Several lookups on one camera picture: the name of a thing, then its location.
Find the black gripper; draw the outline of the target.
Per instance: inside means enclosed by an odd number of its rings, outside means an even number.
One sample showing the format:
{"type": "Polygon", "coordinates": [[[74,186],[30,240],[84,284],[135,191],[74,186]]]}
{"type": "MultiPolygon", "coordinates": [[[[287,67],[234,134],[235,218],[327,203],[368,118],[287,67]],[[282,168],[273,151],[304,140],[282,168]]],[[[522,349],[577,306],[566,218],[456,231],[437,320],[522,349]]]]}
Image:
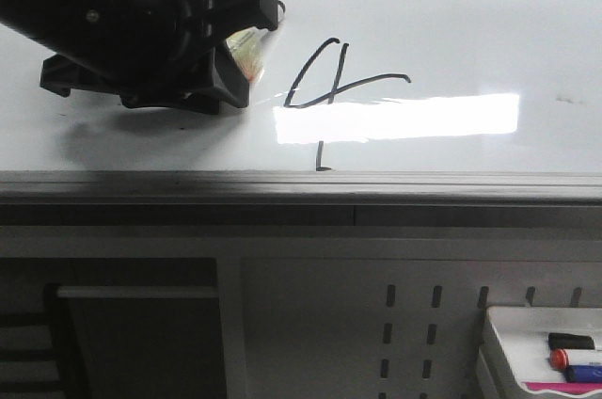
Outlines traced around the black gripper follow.
{"type": "Polygon", "coordinates": [[[84,50],[56,48],[43,62],[40,85],[63,97],[117,95],[128,108],[246,108],[249,82],[225,39],[249,27],[277,30],[279,11],[279,0],[115,0],[86,22],[84,50]]]}

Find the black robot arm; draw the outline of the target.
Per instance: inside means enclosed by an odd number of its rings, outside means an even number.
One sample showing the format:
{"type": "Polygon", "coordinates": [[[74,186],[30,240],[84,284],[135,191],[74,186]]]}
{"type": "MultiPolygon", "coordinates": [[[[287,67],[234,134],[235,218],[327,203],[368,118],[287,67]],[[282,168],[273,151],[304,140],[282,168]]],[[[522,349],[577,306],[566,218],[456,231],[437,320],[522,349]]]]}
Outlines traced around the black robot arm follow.
{"type": "Polygon", "coordinates": [[[282,10],[279,0],[1,0],[1,21],[51,51],[40,85],[57,95],[214,115],[249,100],[228,38],[276,30],[282,10]]]}

